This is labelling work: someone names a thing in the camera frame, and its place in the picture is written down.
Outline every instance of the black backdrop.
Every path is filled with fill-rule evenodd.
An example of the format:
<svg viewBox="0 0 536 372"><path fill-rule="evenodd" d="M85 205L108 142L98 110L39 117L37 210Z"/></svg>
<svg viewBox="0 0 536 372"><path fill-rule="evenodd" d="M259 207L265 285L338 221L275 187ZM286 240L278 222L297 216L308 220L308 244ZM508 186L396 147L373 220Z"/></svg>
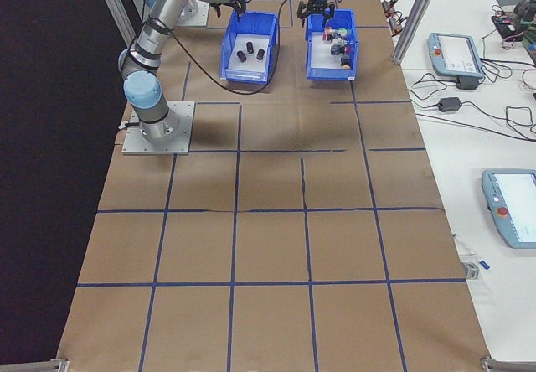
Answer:
<svg viewBox="0 0 536 372"><path fill-rule="evenodd" d="M11 364L56 355L125 105L125 44L104 0L0 4L0 364Z"/></svg>

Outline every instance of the pen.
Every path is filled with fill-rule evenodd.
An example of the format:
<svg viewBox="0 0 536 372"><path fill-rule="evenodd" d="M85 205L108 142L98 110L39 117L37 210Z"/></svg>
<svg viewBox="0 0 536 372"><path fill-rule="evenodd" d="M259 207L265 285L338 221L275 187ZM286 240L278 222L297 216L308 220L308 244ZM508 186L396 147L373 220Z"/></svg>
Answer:
<svg viewBox="0 0 536 372"><path fill-rule="evenodd" d="M458 234L452 234L452 236L454 237L454 239L456 239L458 241L458 244L460 244L461 248L465 251L465 252L468 252L468 254L470 255L474 255L476 258L477 258L477 261L478 261L478 264L480 266L482 266L485 270L489 270L491 269L491 266L489 266L486 261L484 261L484 259L481 258L480 255L478 255L473 249L471 249L469 247L469 245L467 245L463 240L461 240L461 237L458 235Z"/></svg>

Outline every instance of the metal plate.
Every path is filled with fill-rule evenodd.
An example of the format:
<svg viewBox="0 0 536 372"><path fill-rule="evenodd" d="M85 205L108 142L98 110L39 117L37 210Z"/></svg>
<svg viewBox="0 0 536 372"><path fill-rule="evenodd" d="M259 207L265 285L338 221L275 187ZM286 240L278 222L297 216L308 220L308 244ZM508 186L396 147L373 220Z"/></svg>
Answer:
<svg viewBox="0 0 536 372"><path fill-rule="evenodd" d="M167 155L188 154L190 139L192 137L193 114L195 102L193 101L168 101L169 109L178 115L180 120L178 129L173 139L160 144L149 142L143 137L139 127L126 129L123 154L126 155ZM138 123L138 117L133 111L130 122Z"/></svg>
<svg viewBox="0 0 536 372"><path fill-rule="evenodd" d="M206 2L197 1L198 12L191 18L180 18L177 22L177 26L183 27L206 27L209 21L209 9L210 4Z"/></svg>

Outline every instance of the white table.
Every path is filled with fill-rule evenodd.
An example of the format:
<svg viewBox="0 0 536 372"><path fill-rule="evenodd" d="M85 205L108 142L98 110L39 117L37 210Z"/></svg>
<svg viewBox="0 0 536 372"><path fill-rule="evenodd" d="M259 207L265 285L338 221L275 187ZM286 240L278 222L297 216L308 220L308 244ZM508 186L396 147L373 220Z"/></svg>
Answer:
<svg viewBox="0 0 536 372"><path fill-rule="evenodd" d="M395 8L408 15L413 1L399 0ZM496 0L432 0L402 62L407 86L413 88L413 83L432 69L426 47L426 39L432 32L471 35L482 55L481 37L493 30L490 17L492 5L496 3ZM498 33L486 39L486 57L531 62L520 43L509 51L501 48ZM535 74L530 75L532 82L536 82ZM497 116L504 115L505 106L528 106L536 115L536 101L520 78L521 71L515 70L511 79L495 84L487 81L476 91L450 86L427 101L416 101L429 106L441 97L456 96L461 101L473 101ZM425 96L434 87L416 90ZM470 106L447 115L418 107L415 112L512 134L500 122ZM536 168L536 143L420 116L418 119L452 232L459 234L492 267L488 271L481 268L478 280L468 282L491 356L502 361L536 361L536 250L507 247L495 229L480 186L485 169Z"/></svg>

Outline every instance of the blue plastic bin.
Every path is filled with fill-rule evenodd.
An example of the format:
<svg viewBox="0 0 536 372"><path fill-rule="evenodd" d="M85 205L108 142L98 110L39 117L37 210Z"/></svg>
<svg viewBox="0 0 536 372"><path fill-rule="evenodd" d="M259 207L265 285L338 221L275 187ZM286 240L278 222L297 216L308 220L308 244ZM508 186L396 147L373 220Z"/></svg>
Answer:
<svg viewBox="0 0 536 372"><path fill-rule="evenodd" d="M278 28L277 22L277 15L275 13L245 12L240 16L240 21L238 21L236 12L233 12L221 44L219 78L221 80L241 81L265 85L268 82L271 71L273 70L273 55L276 51L275 46ZM264 69L259 71L251 71L229 68L229 61L231 60L231 55L233 55L235 40L238 34L268 36L268 45L267 49L265 50ZM254 54L247 55L248 60L246 60L245 64L248 61L256 61L255 57L257 55L257 51L258 49L255 48Z"/></svg>
<svg viewBox="0 0 536 372"><path fill-rule="evenodd" d="M350 9L336 9L333 18L326 23L326 27L345 28L348 31L347 41L352 47L350 69L312 67L312 34L323 33L323 20L324 17L321 14L313 14L307 19L307 78L313 80L355 80L358 68L359 38L358 30L355 28L353 10Z"/></svg>

